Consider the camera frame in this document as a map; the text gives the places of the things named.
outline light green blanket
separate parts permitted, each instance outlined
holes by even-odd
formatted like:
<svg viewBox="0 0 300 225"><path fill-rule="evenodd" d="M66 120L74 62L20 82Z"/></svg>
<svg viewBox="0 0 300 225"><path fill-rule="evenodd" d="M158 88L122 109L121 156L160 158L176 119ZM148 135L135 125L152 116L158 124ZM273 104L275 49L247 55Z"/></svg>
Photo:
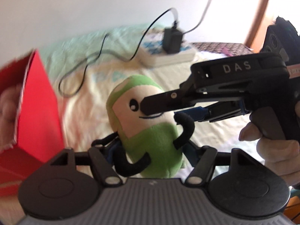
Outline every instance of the light green blanket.
<svg viewBox="0 0 300 225"><path fill-rule="evenodd" d="M53 43L49 46L38 48L50 81L53 83L70 71L88 55L98 52L106 33L109 33L103 49L110 49L125 58L130 58L137 48L144 31L149 25L135 25L96 31L69 40ZM112 55L101 55L97 64L114 59Z"/></svg>

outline white cable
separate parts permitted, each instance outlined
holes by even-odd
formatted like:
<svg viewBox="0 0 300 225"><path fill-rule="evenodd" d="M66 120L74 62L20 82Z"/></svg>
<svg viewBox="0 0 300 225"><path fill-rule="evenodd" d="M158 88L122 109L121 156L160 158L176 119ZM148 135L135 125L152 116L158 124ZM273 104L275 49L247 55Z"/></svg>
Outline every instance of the white cable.
<svg viewBox="0 0 300 225"><path fill-rule="evenodd" d="M204 11L203 11L203 14L202 14L202 16L201 16L201 19L200 19L199 23L198 23L194 28L192 28L192 29L189 30L189 31L184 32L183 34L190 33L191 31L193 31L193 30L195 30L196 28L198 28L198 26L202 23L202 21L203 21L203 19L204 19L204 17L205 17L205 14L206 14L206 12L207 12L207 10L208 10L208 8L209 8L211 2L212 2L212 0L208 0L208 1L207 1L207 5L206 5L206 7L205 7L205 9L204 9Z"/></svg>

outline red box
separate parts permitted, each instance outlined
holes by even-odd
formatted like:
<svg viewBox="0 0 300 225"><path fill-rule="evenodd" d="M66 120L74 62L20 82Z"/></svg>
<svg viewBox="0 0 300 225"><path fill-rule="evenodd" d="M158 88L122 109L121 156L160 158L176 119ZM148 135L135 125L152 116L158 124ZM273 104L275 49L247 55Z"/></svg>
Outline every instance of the red box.
<svg viewBox="0 0 300 225"><path fill-rule="evenodd" d="M0 196L16 194L22 180L64 148L57 98L38 51L0 70L0 94L20 83L16 144L0 154Z"/></svg>

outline plush toy eye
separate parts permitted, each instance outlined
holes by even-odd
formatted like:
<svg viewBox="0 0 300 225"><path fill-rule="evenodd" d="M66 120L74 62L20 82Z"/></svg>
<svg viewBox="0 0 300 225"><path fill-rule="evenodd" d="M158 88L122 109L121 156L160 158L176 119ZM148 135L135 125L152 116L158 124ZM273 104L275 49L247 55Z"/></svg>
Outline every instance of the plush toy eye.
<svg viewBox="0 0 300 225"><path fill-rule="evenodd" d="M132 111L137 112L139 110L139 103L135 99L131 99L129 102L129 107Z"/></svg>

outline power strip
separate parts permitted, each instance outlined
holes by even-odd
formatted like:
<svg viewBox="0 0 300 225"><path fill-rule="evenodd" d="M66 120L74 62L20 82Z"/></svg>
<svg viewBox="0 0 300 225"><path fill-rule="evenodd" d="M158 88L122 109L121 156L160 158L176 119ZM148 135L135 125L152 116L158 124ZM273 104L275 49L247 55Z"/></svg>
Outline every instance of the power strip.
<svg viewBox="0 0 300 225"><path fill-rule="evenodd" d="M137 56L146 67L158 67L169 64L191 62L198 50L188 42L181 44L179 53L167 54L162 48L163 33L145 36Z"/></svg>

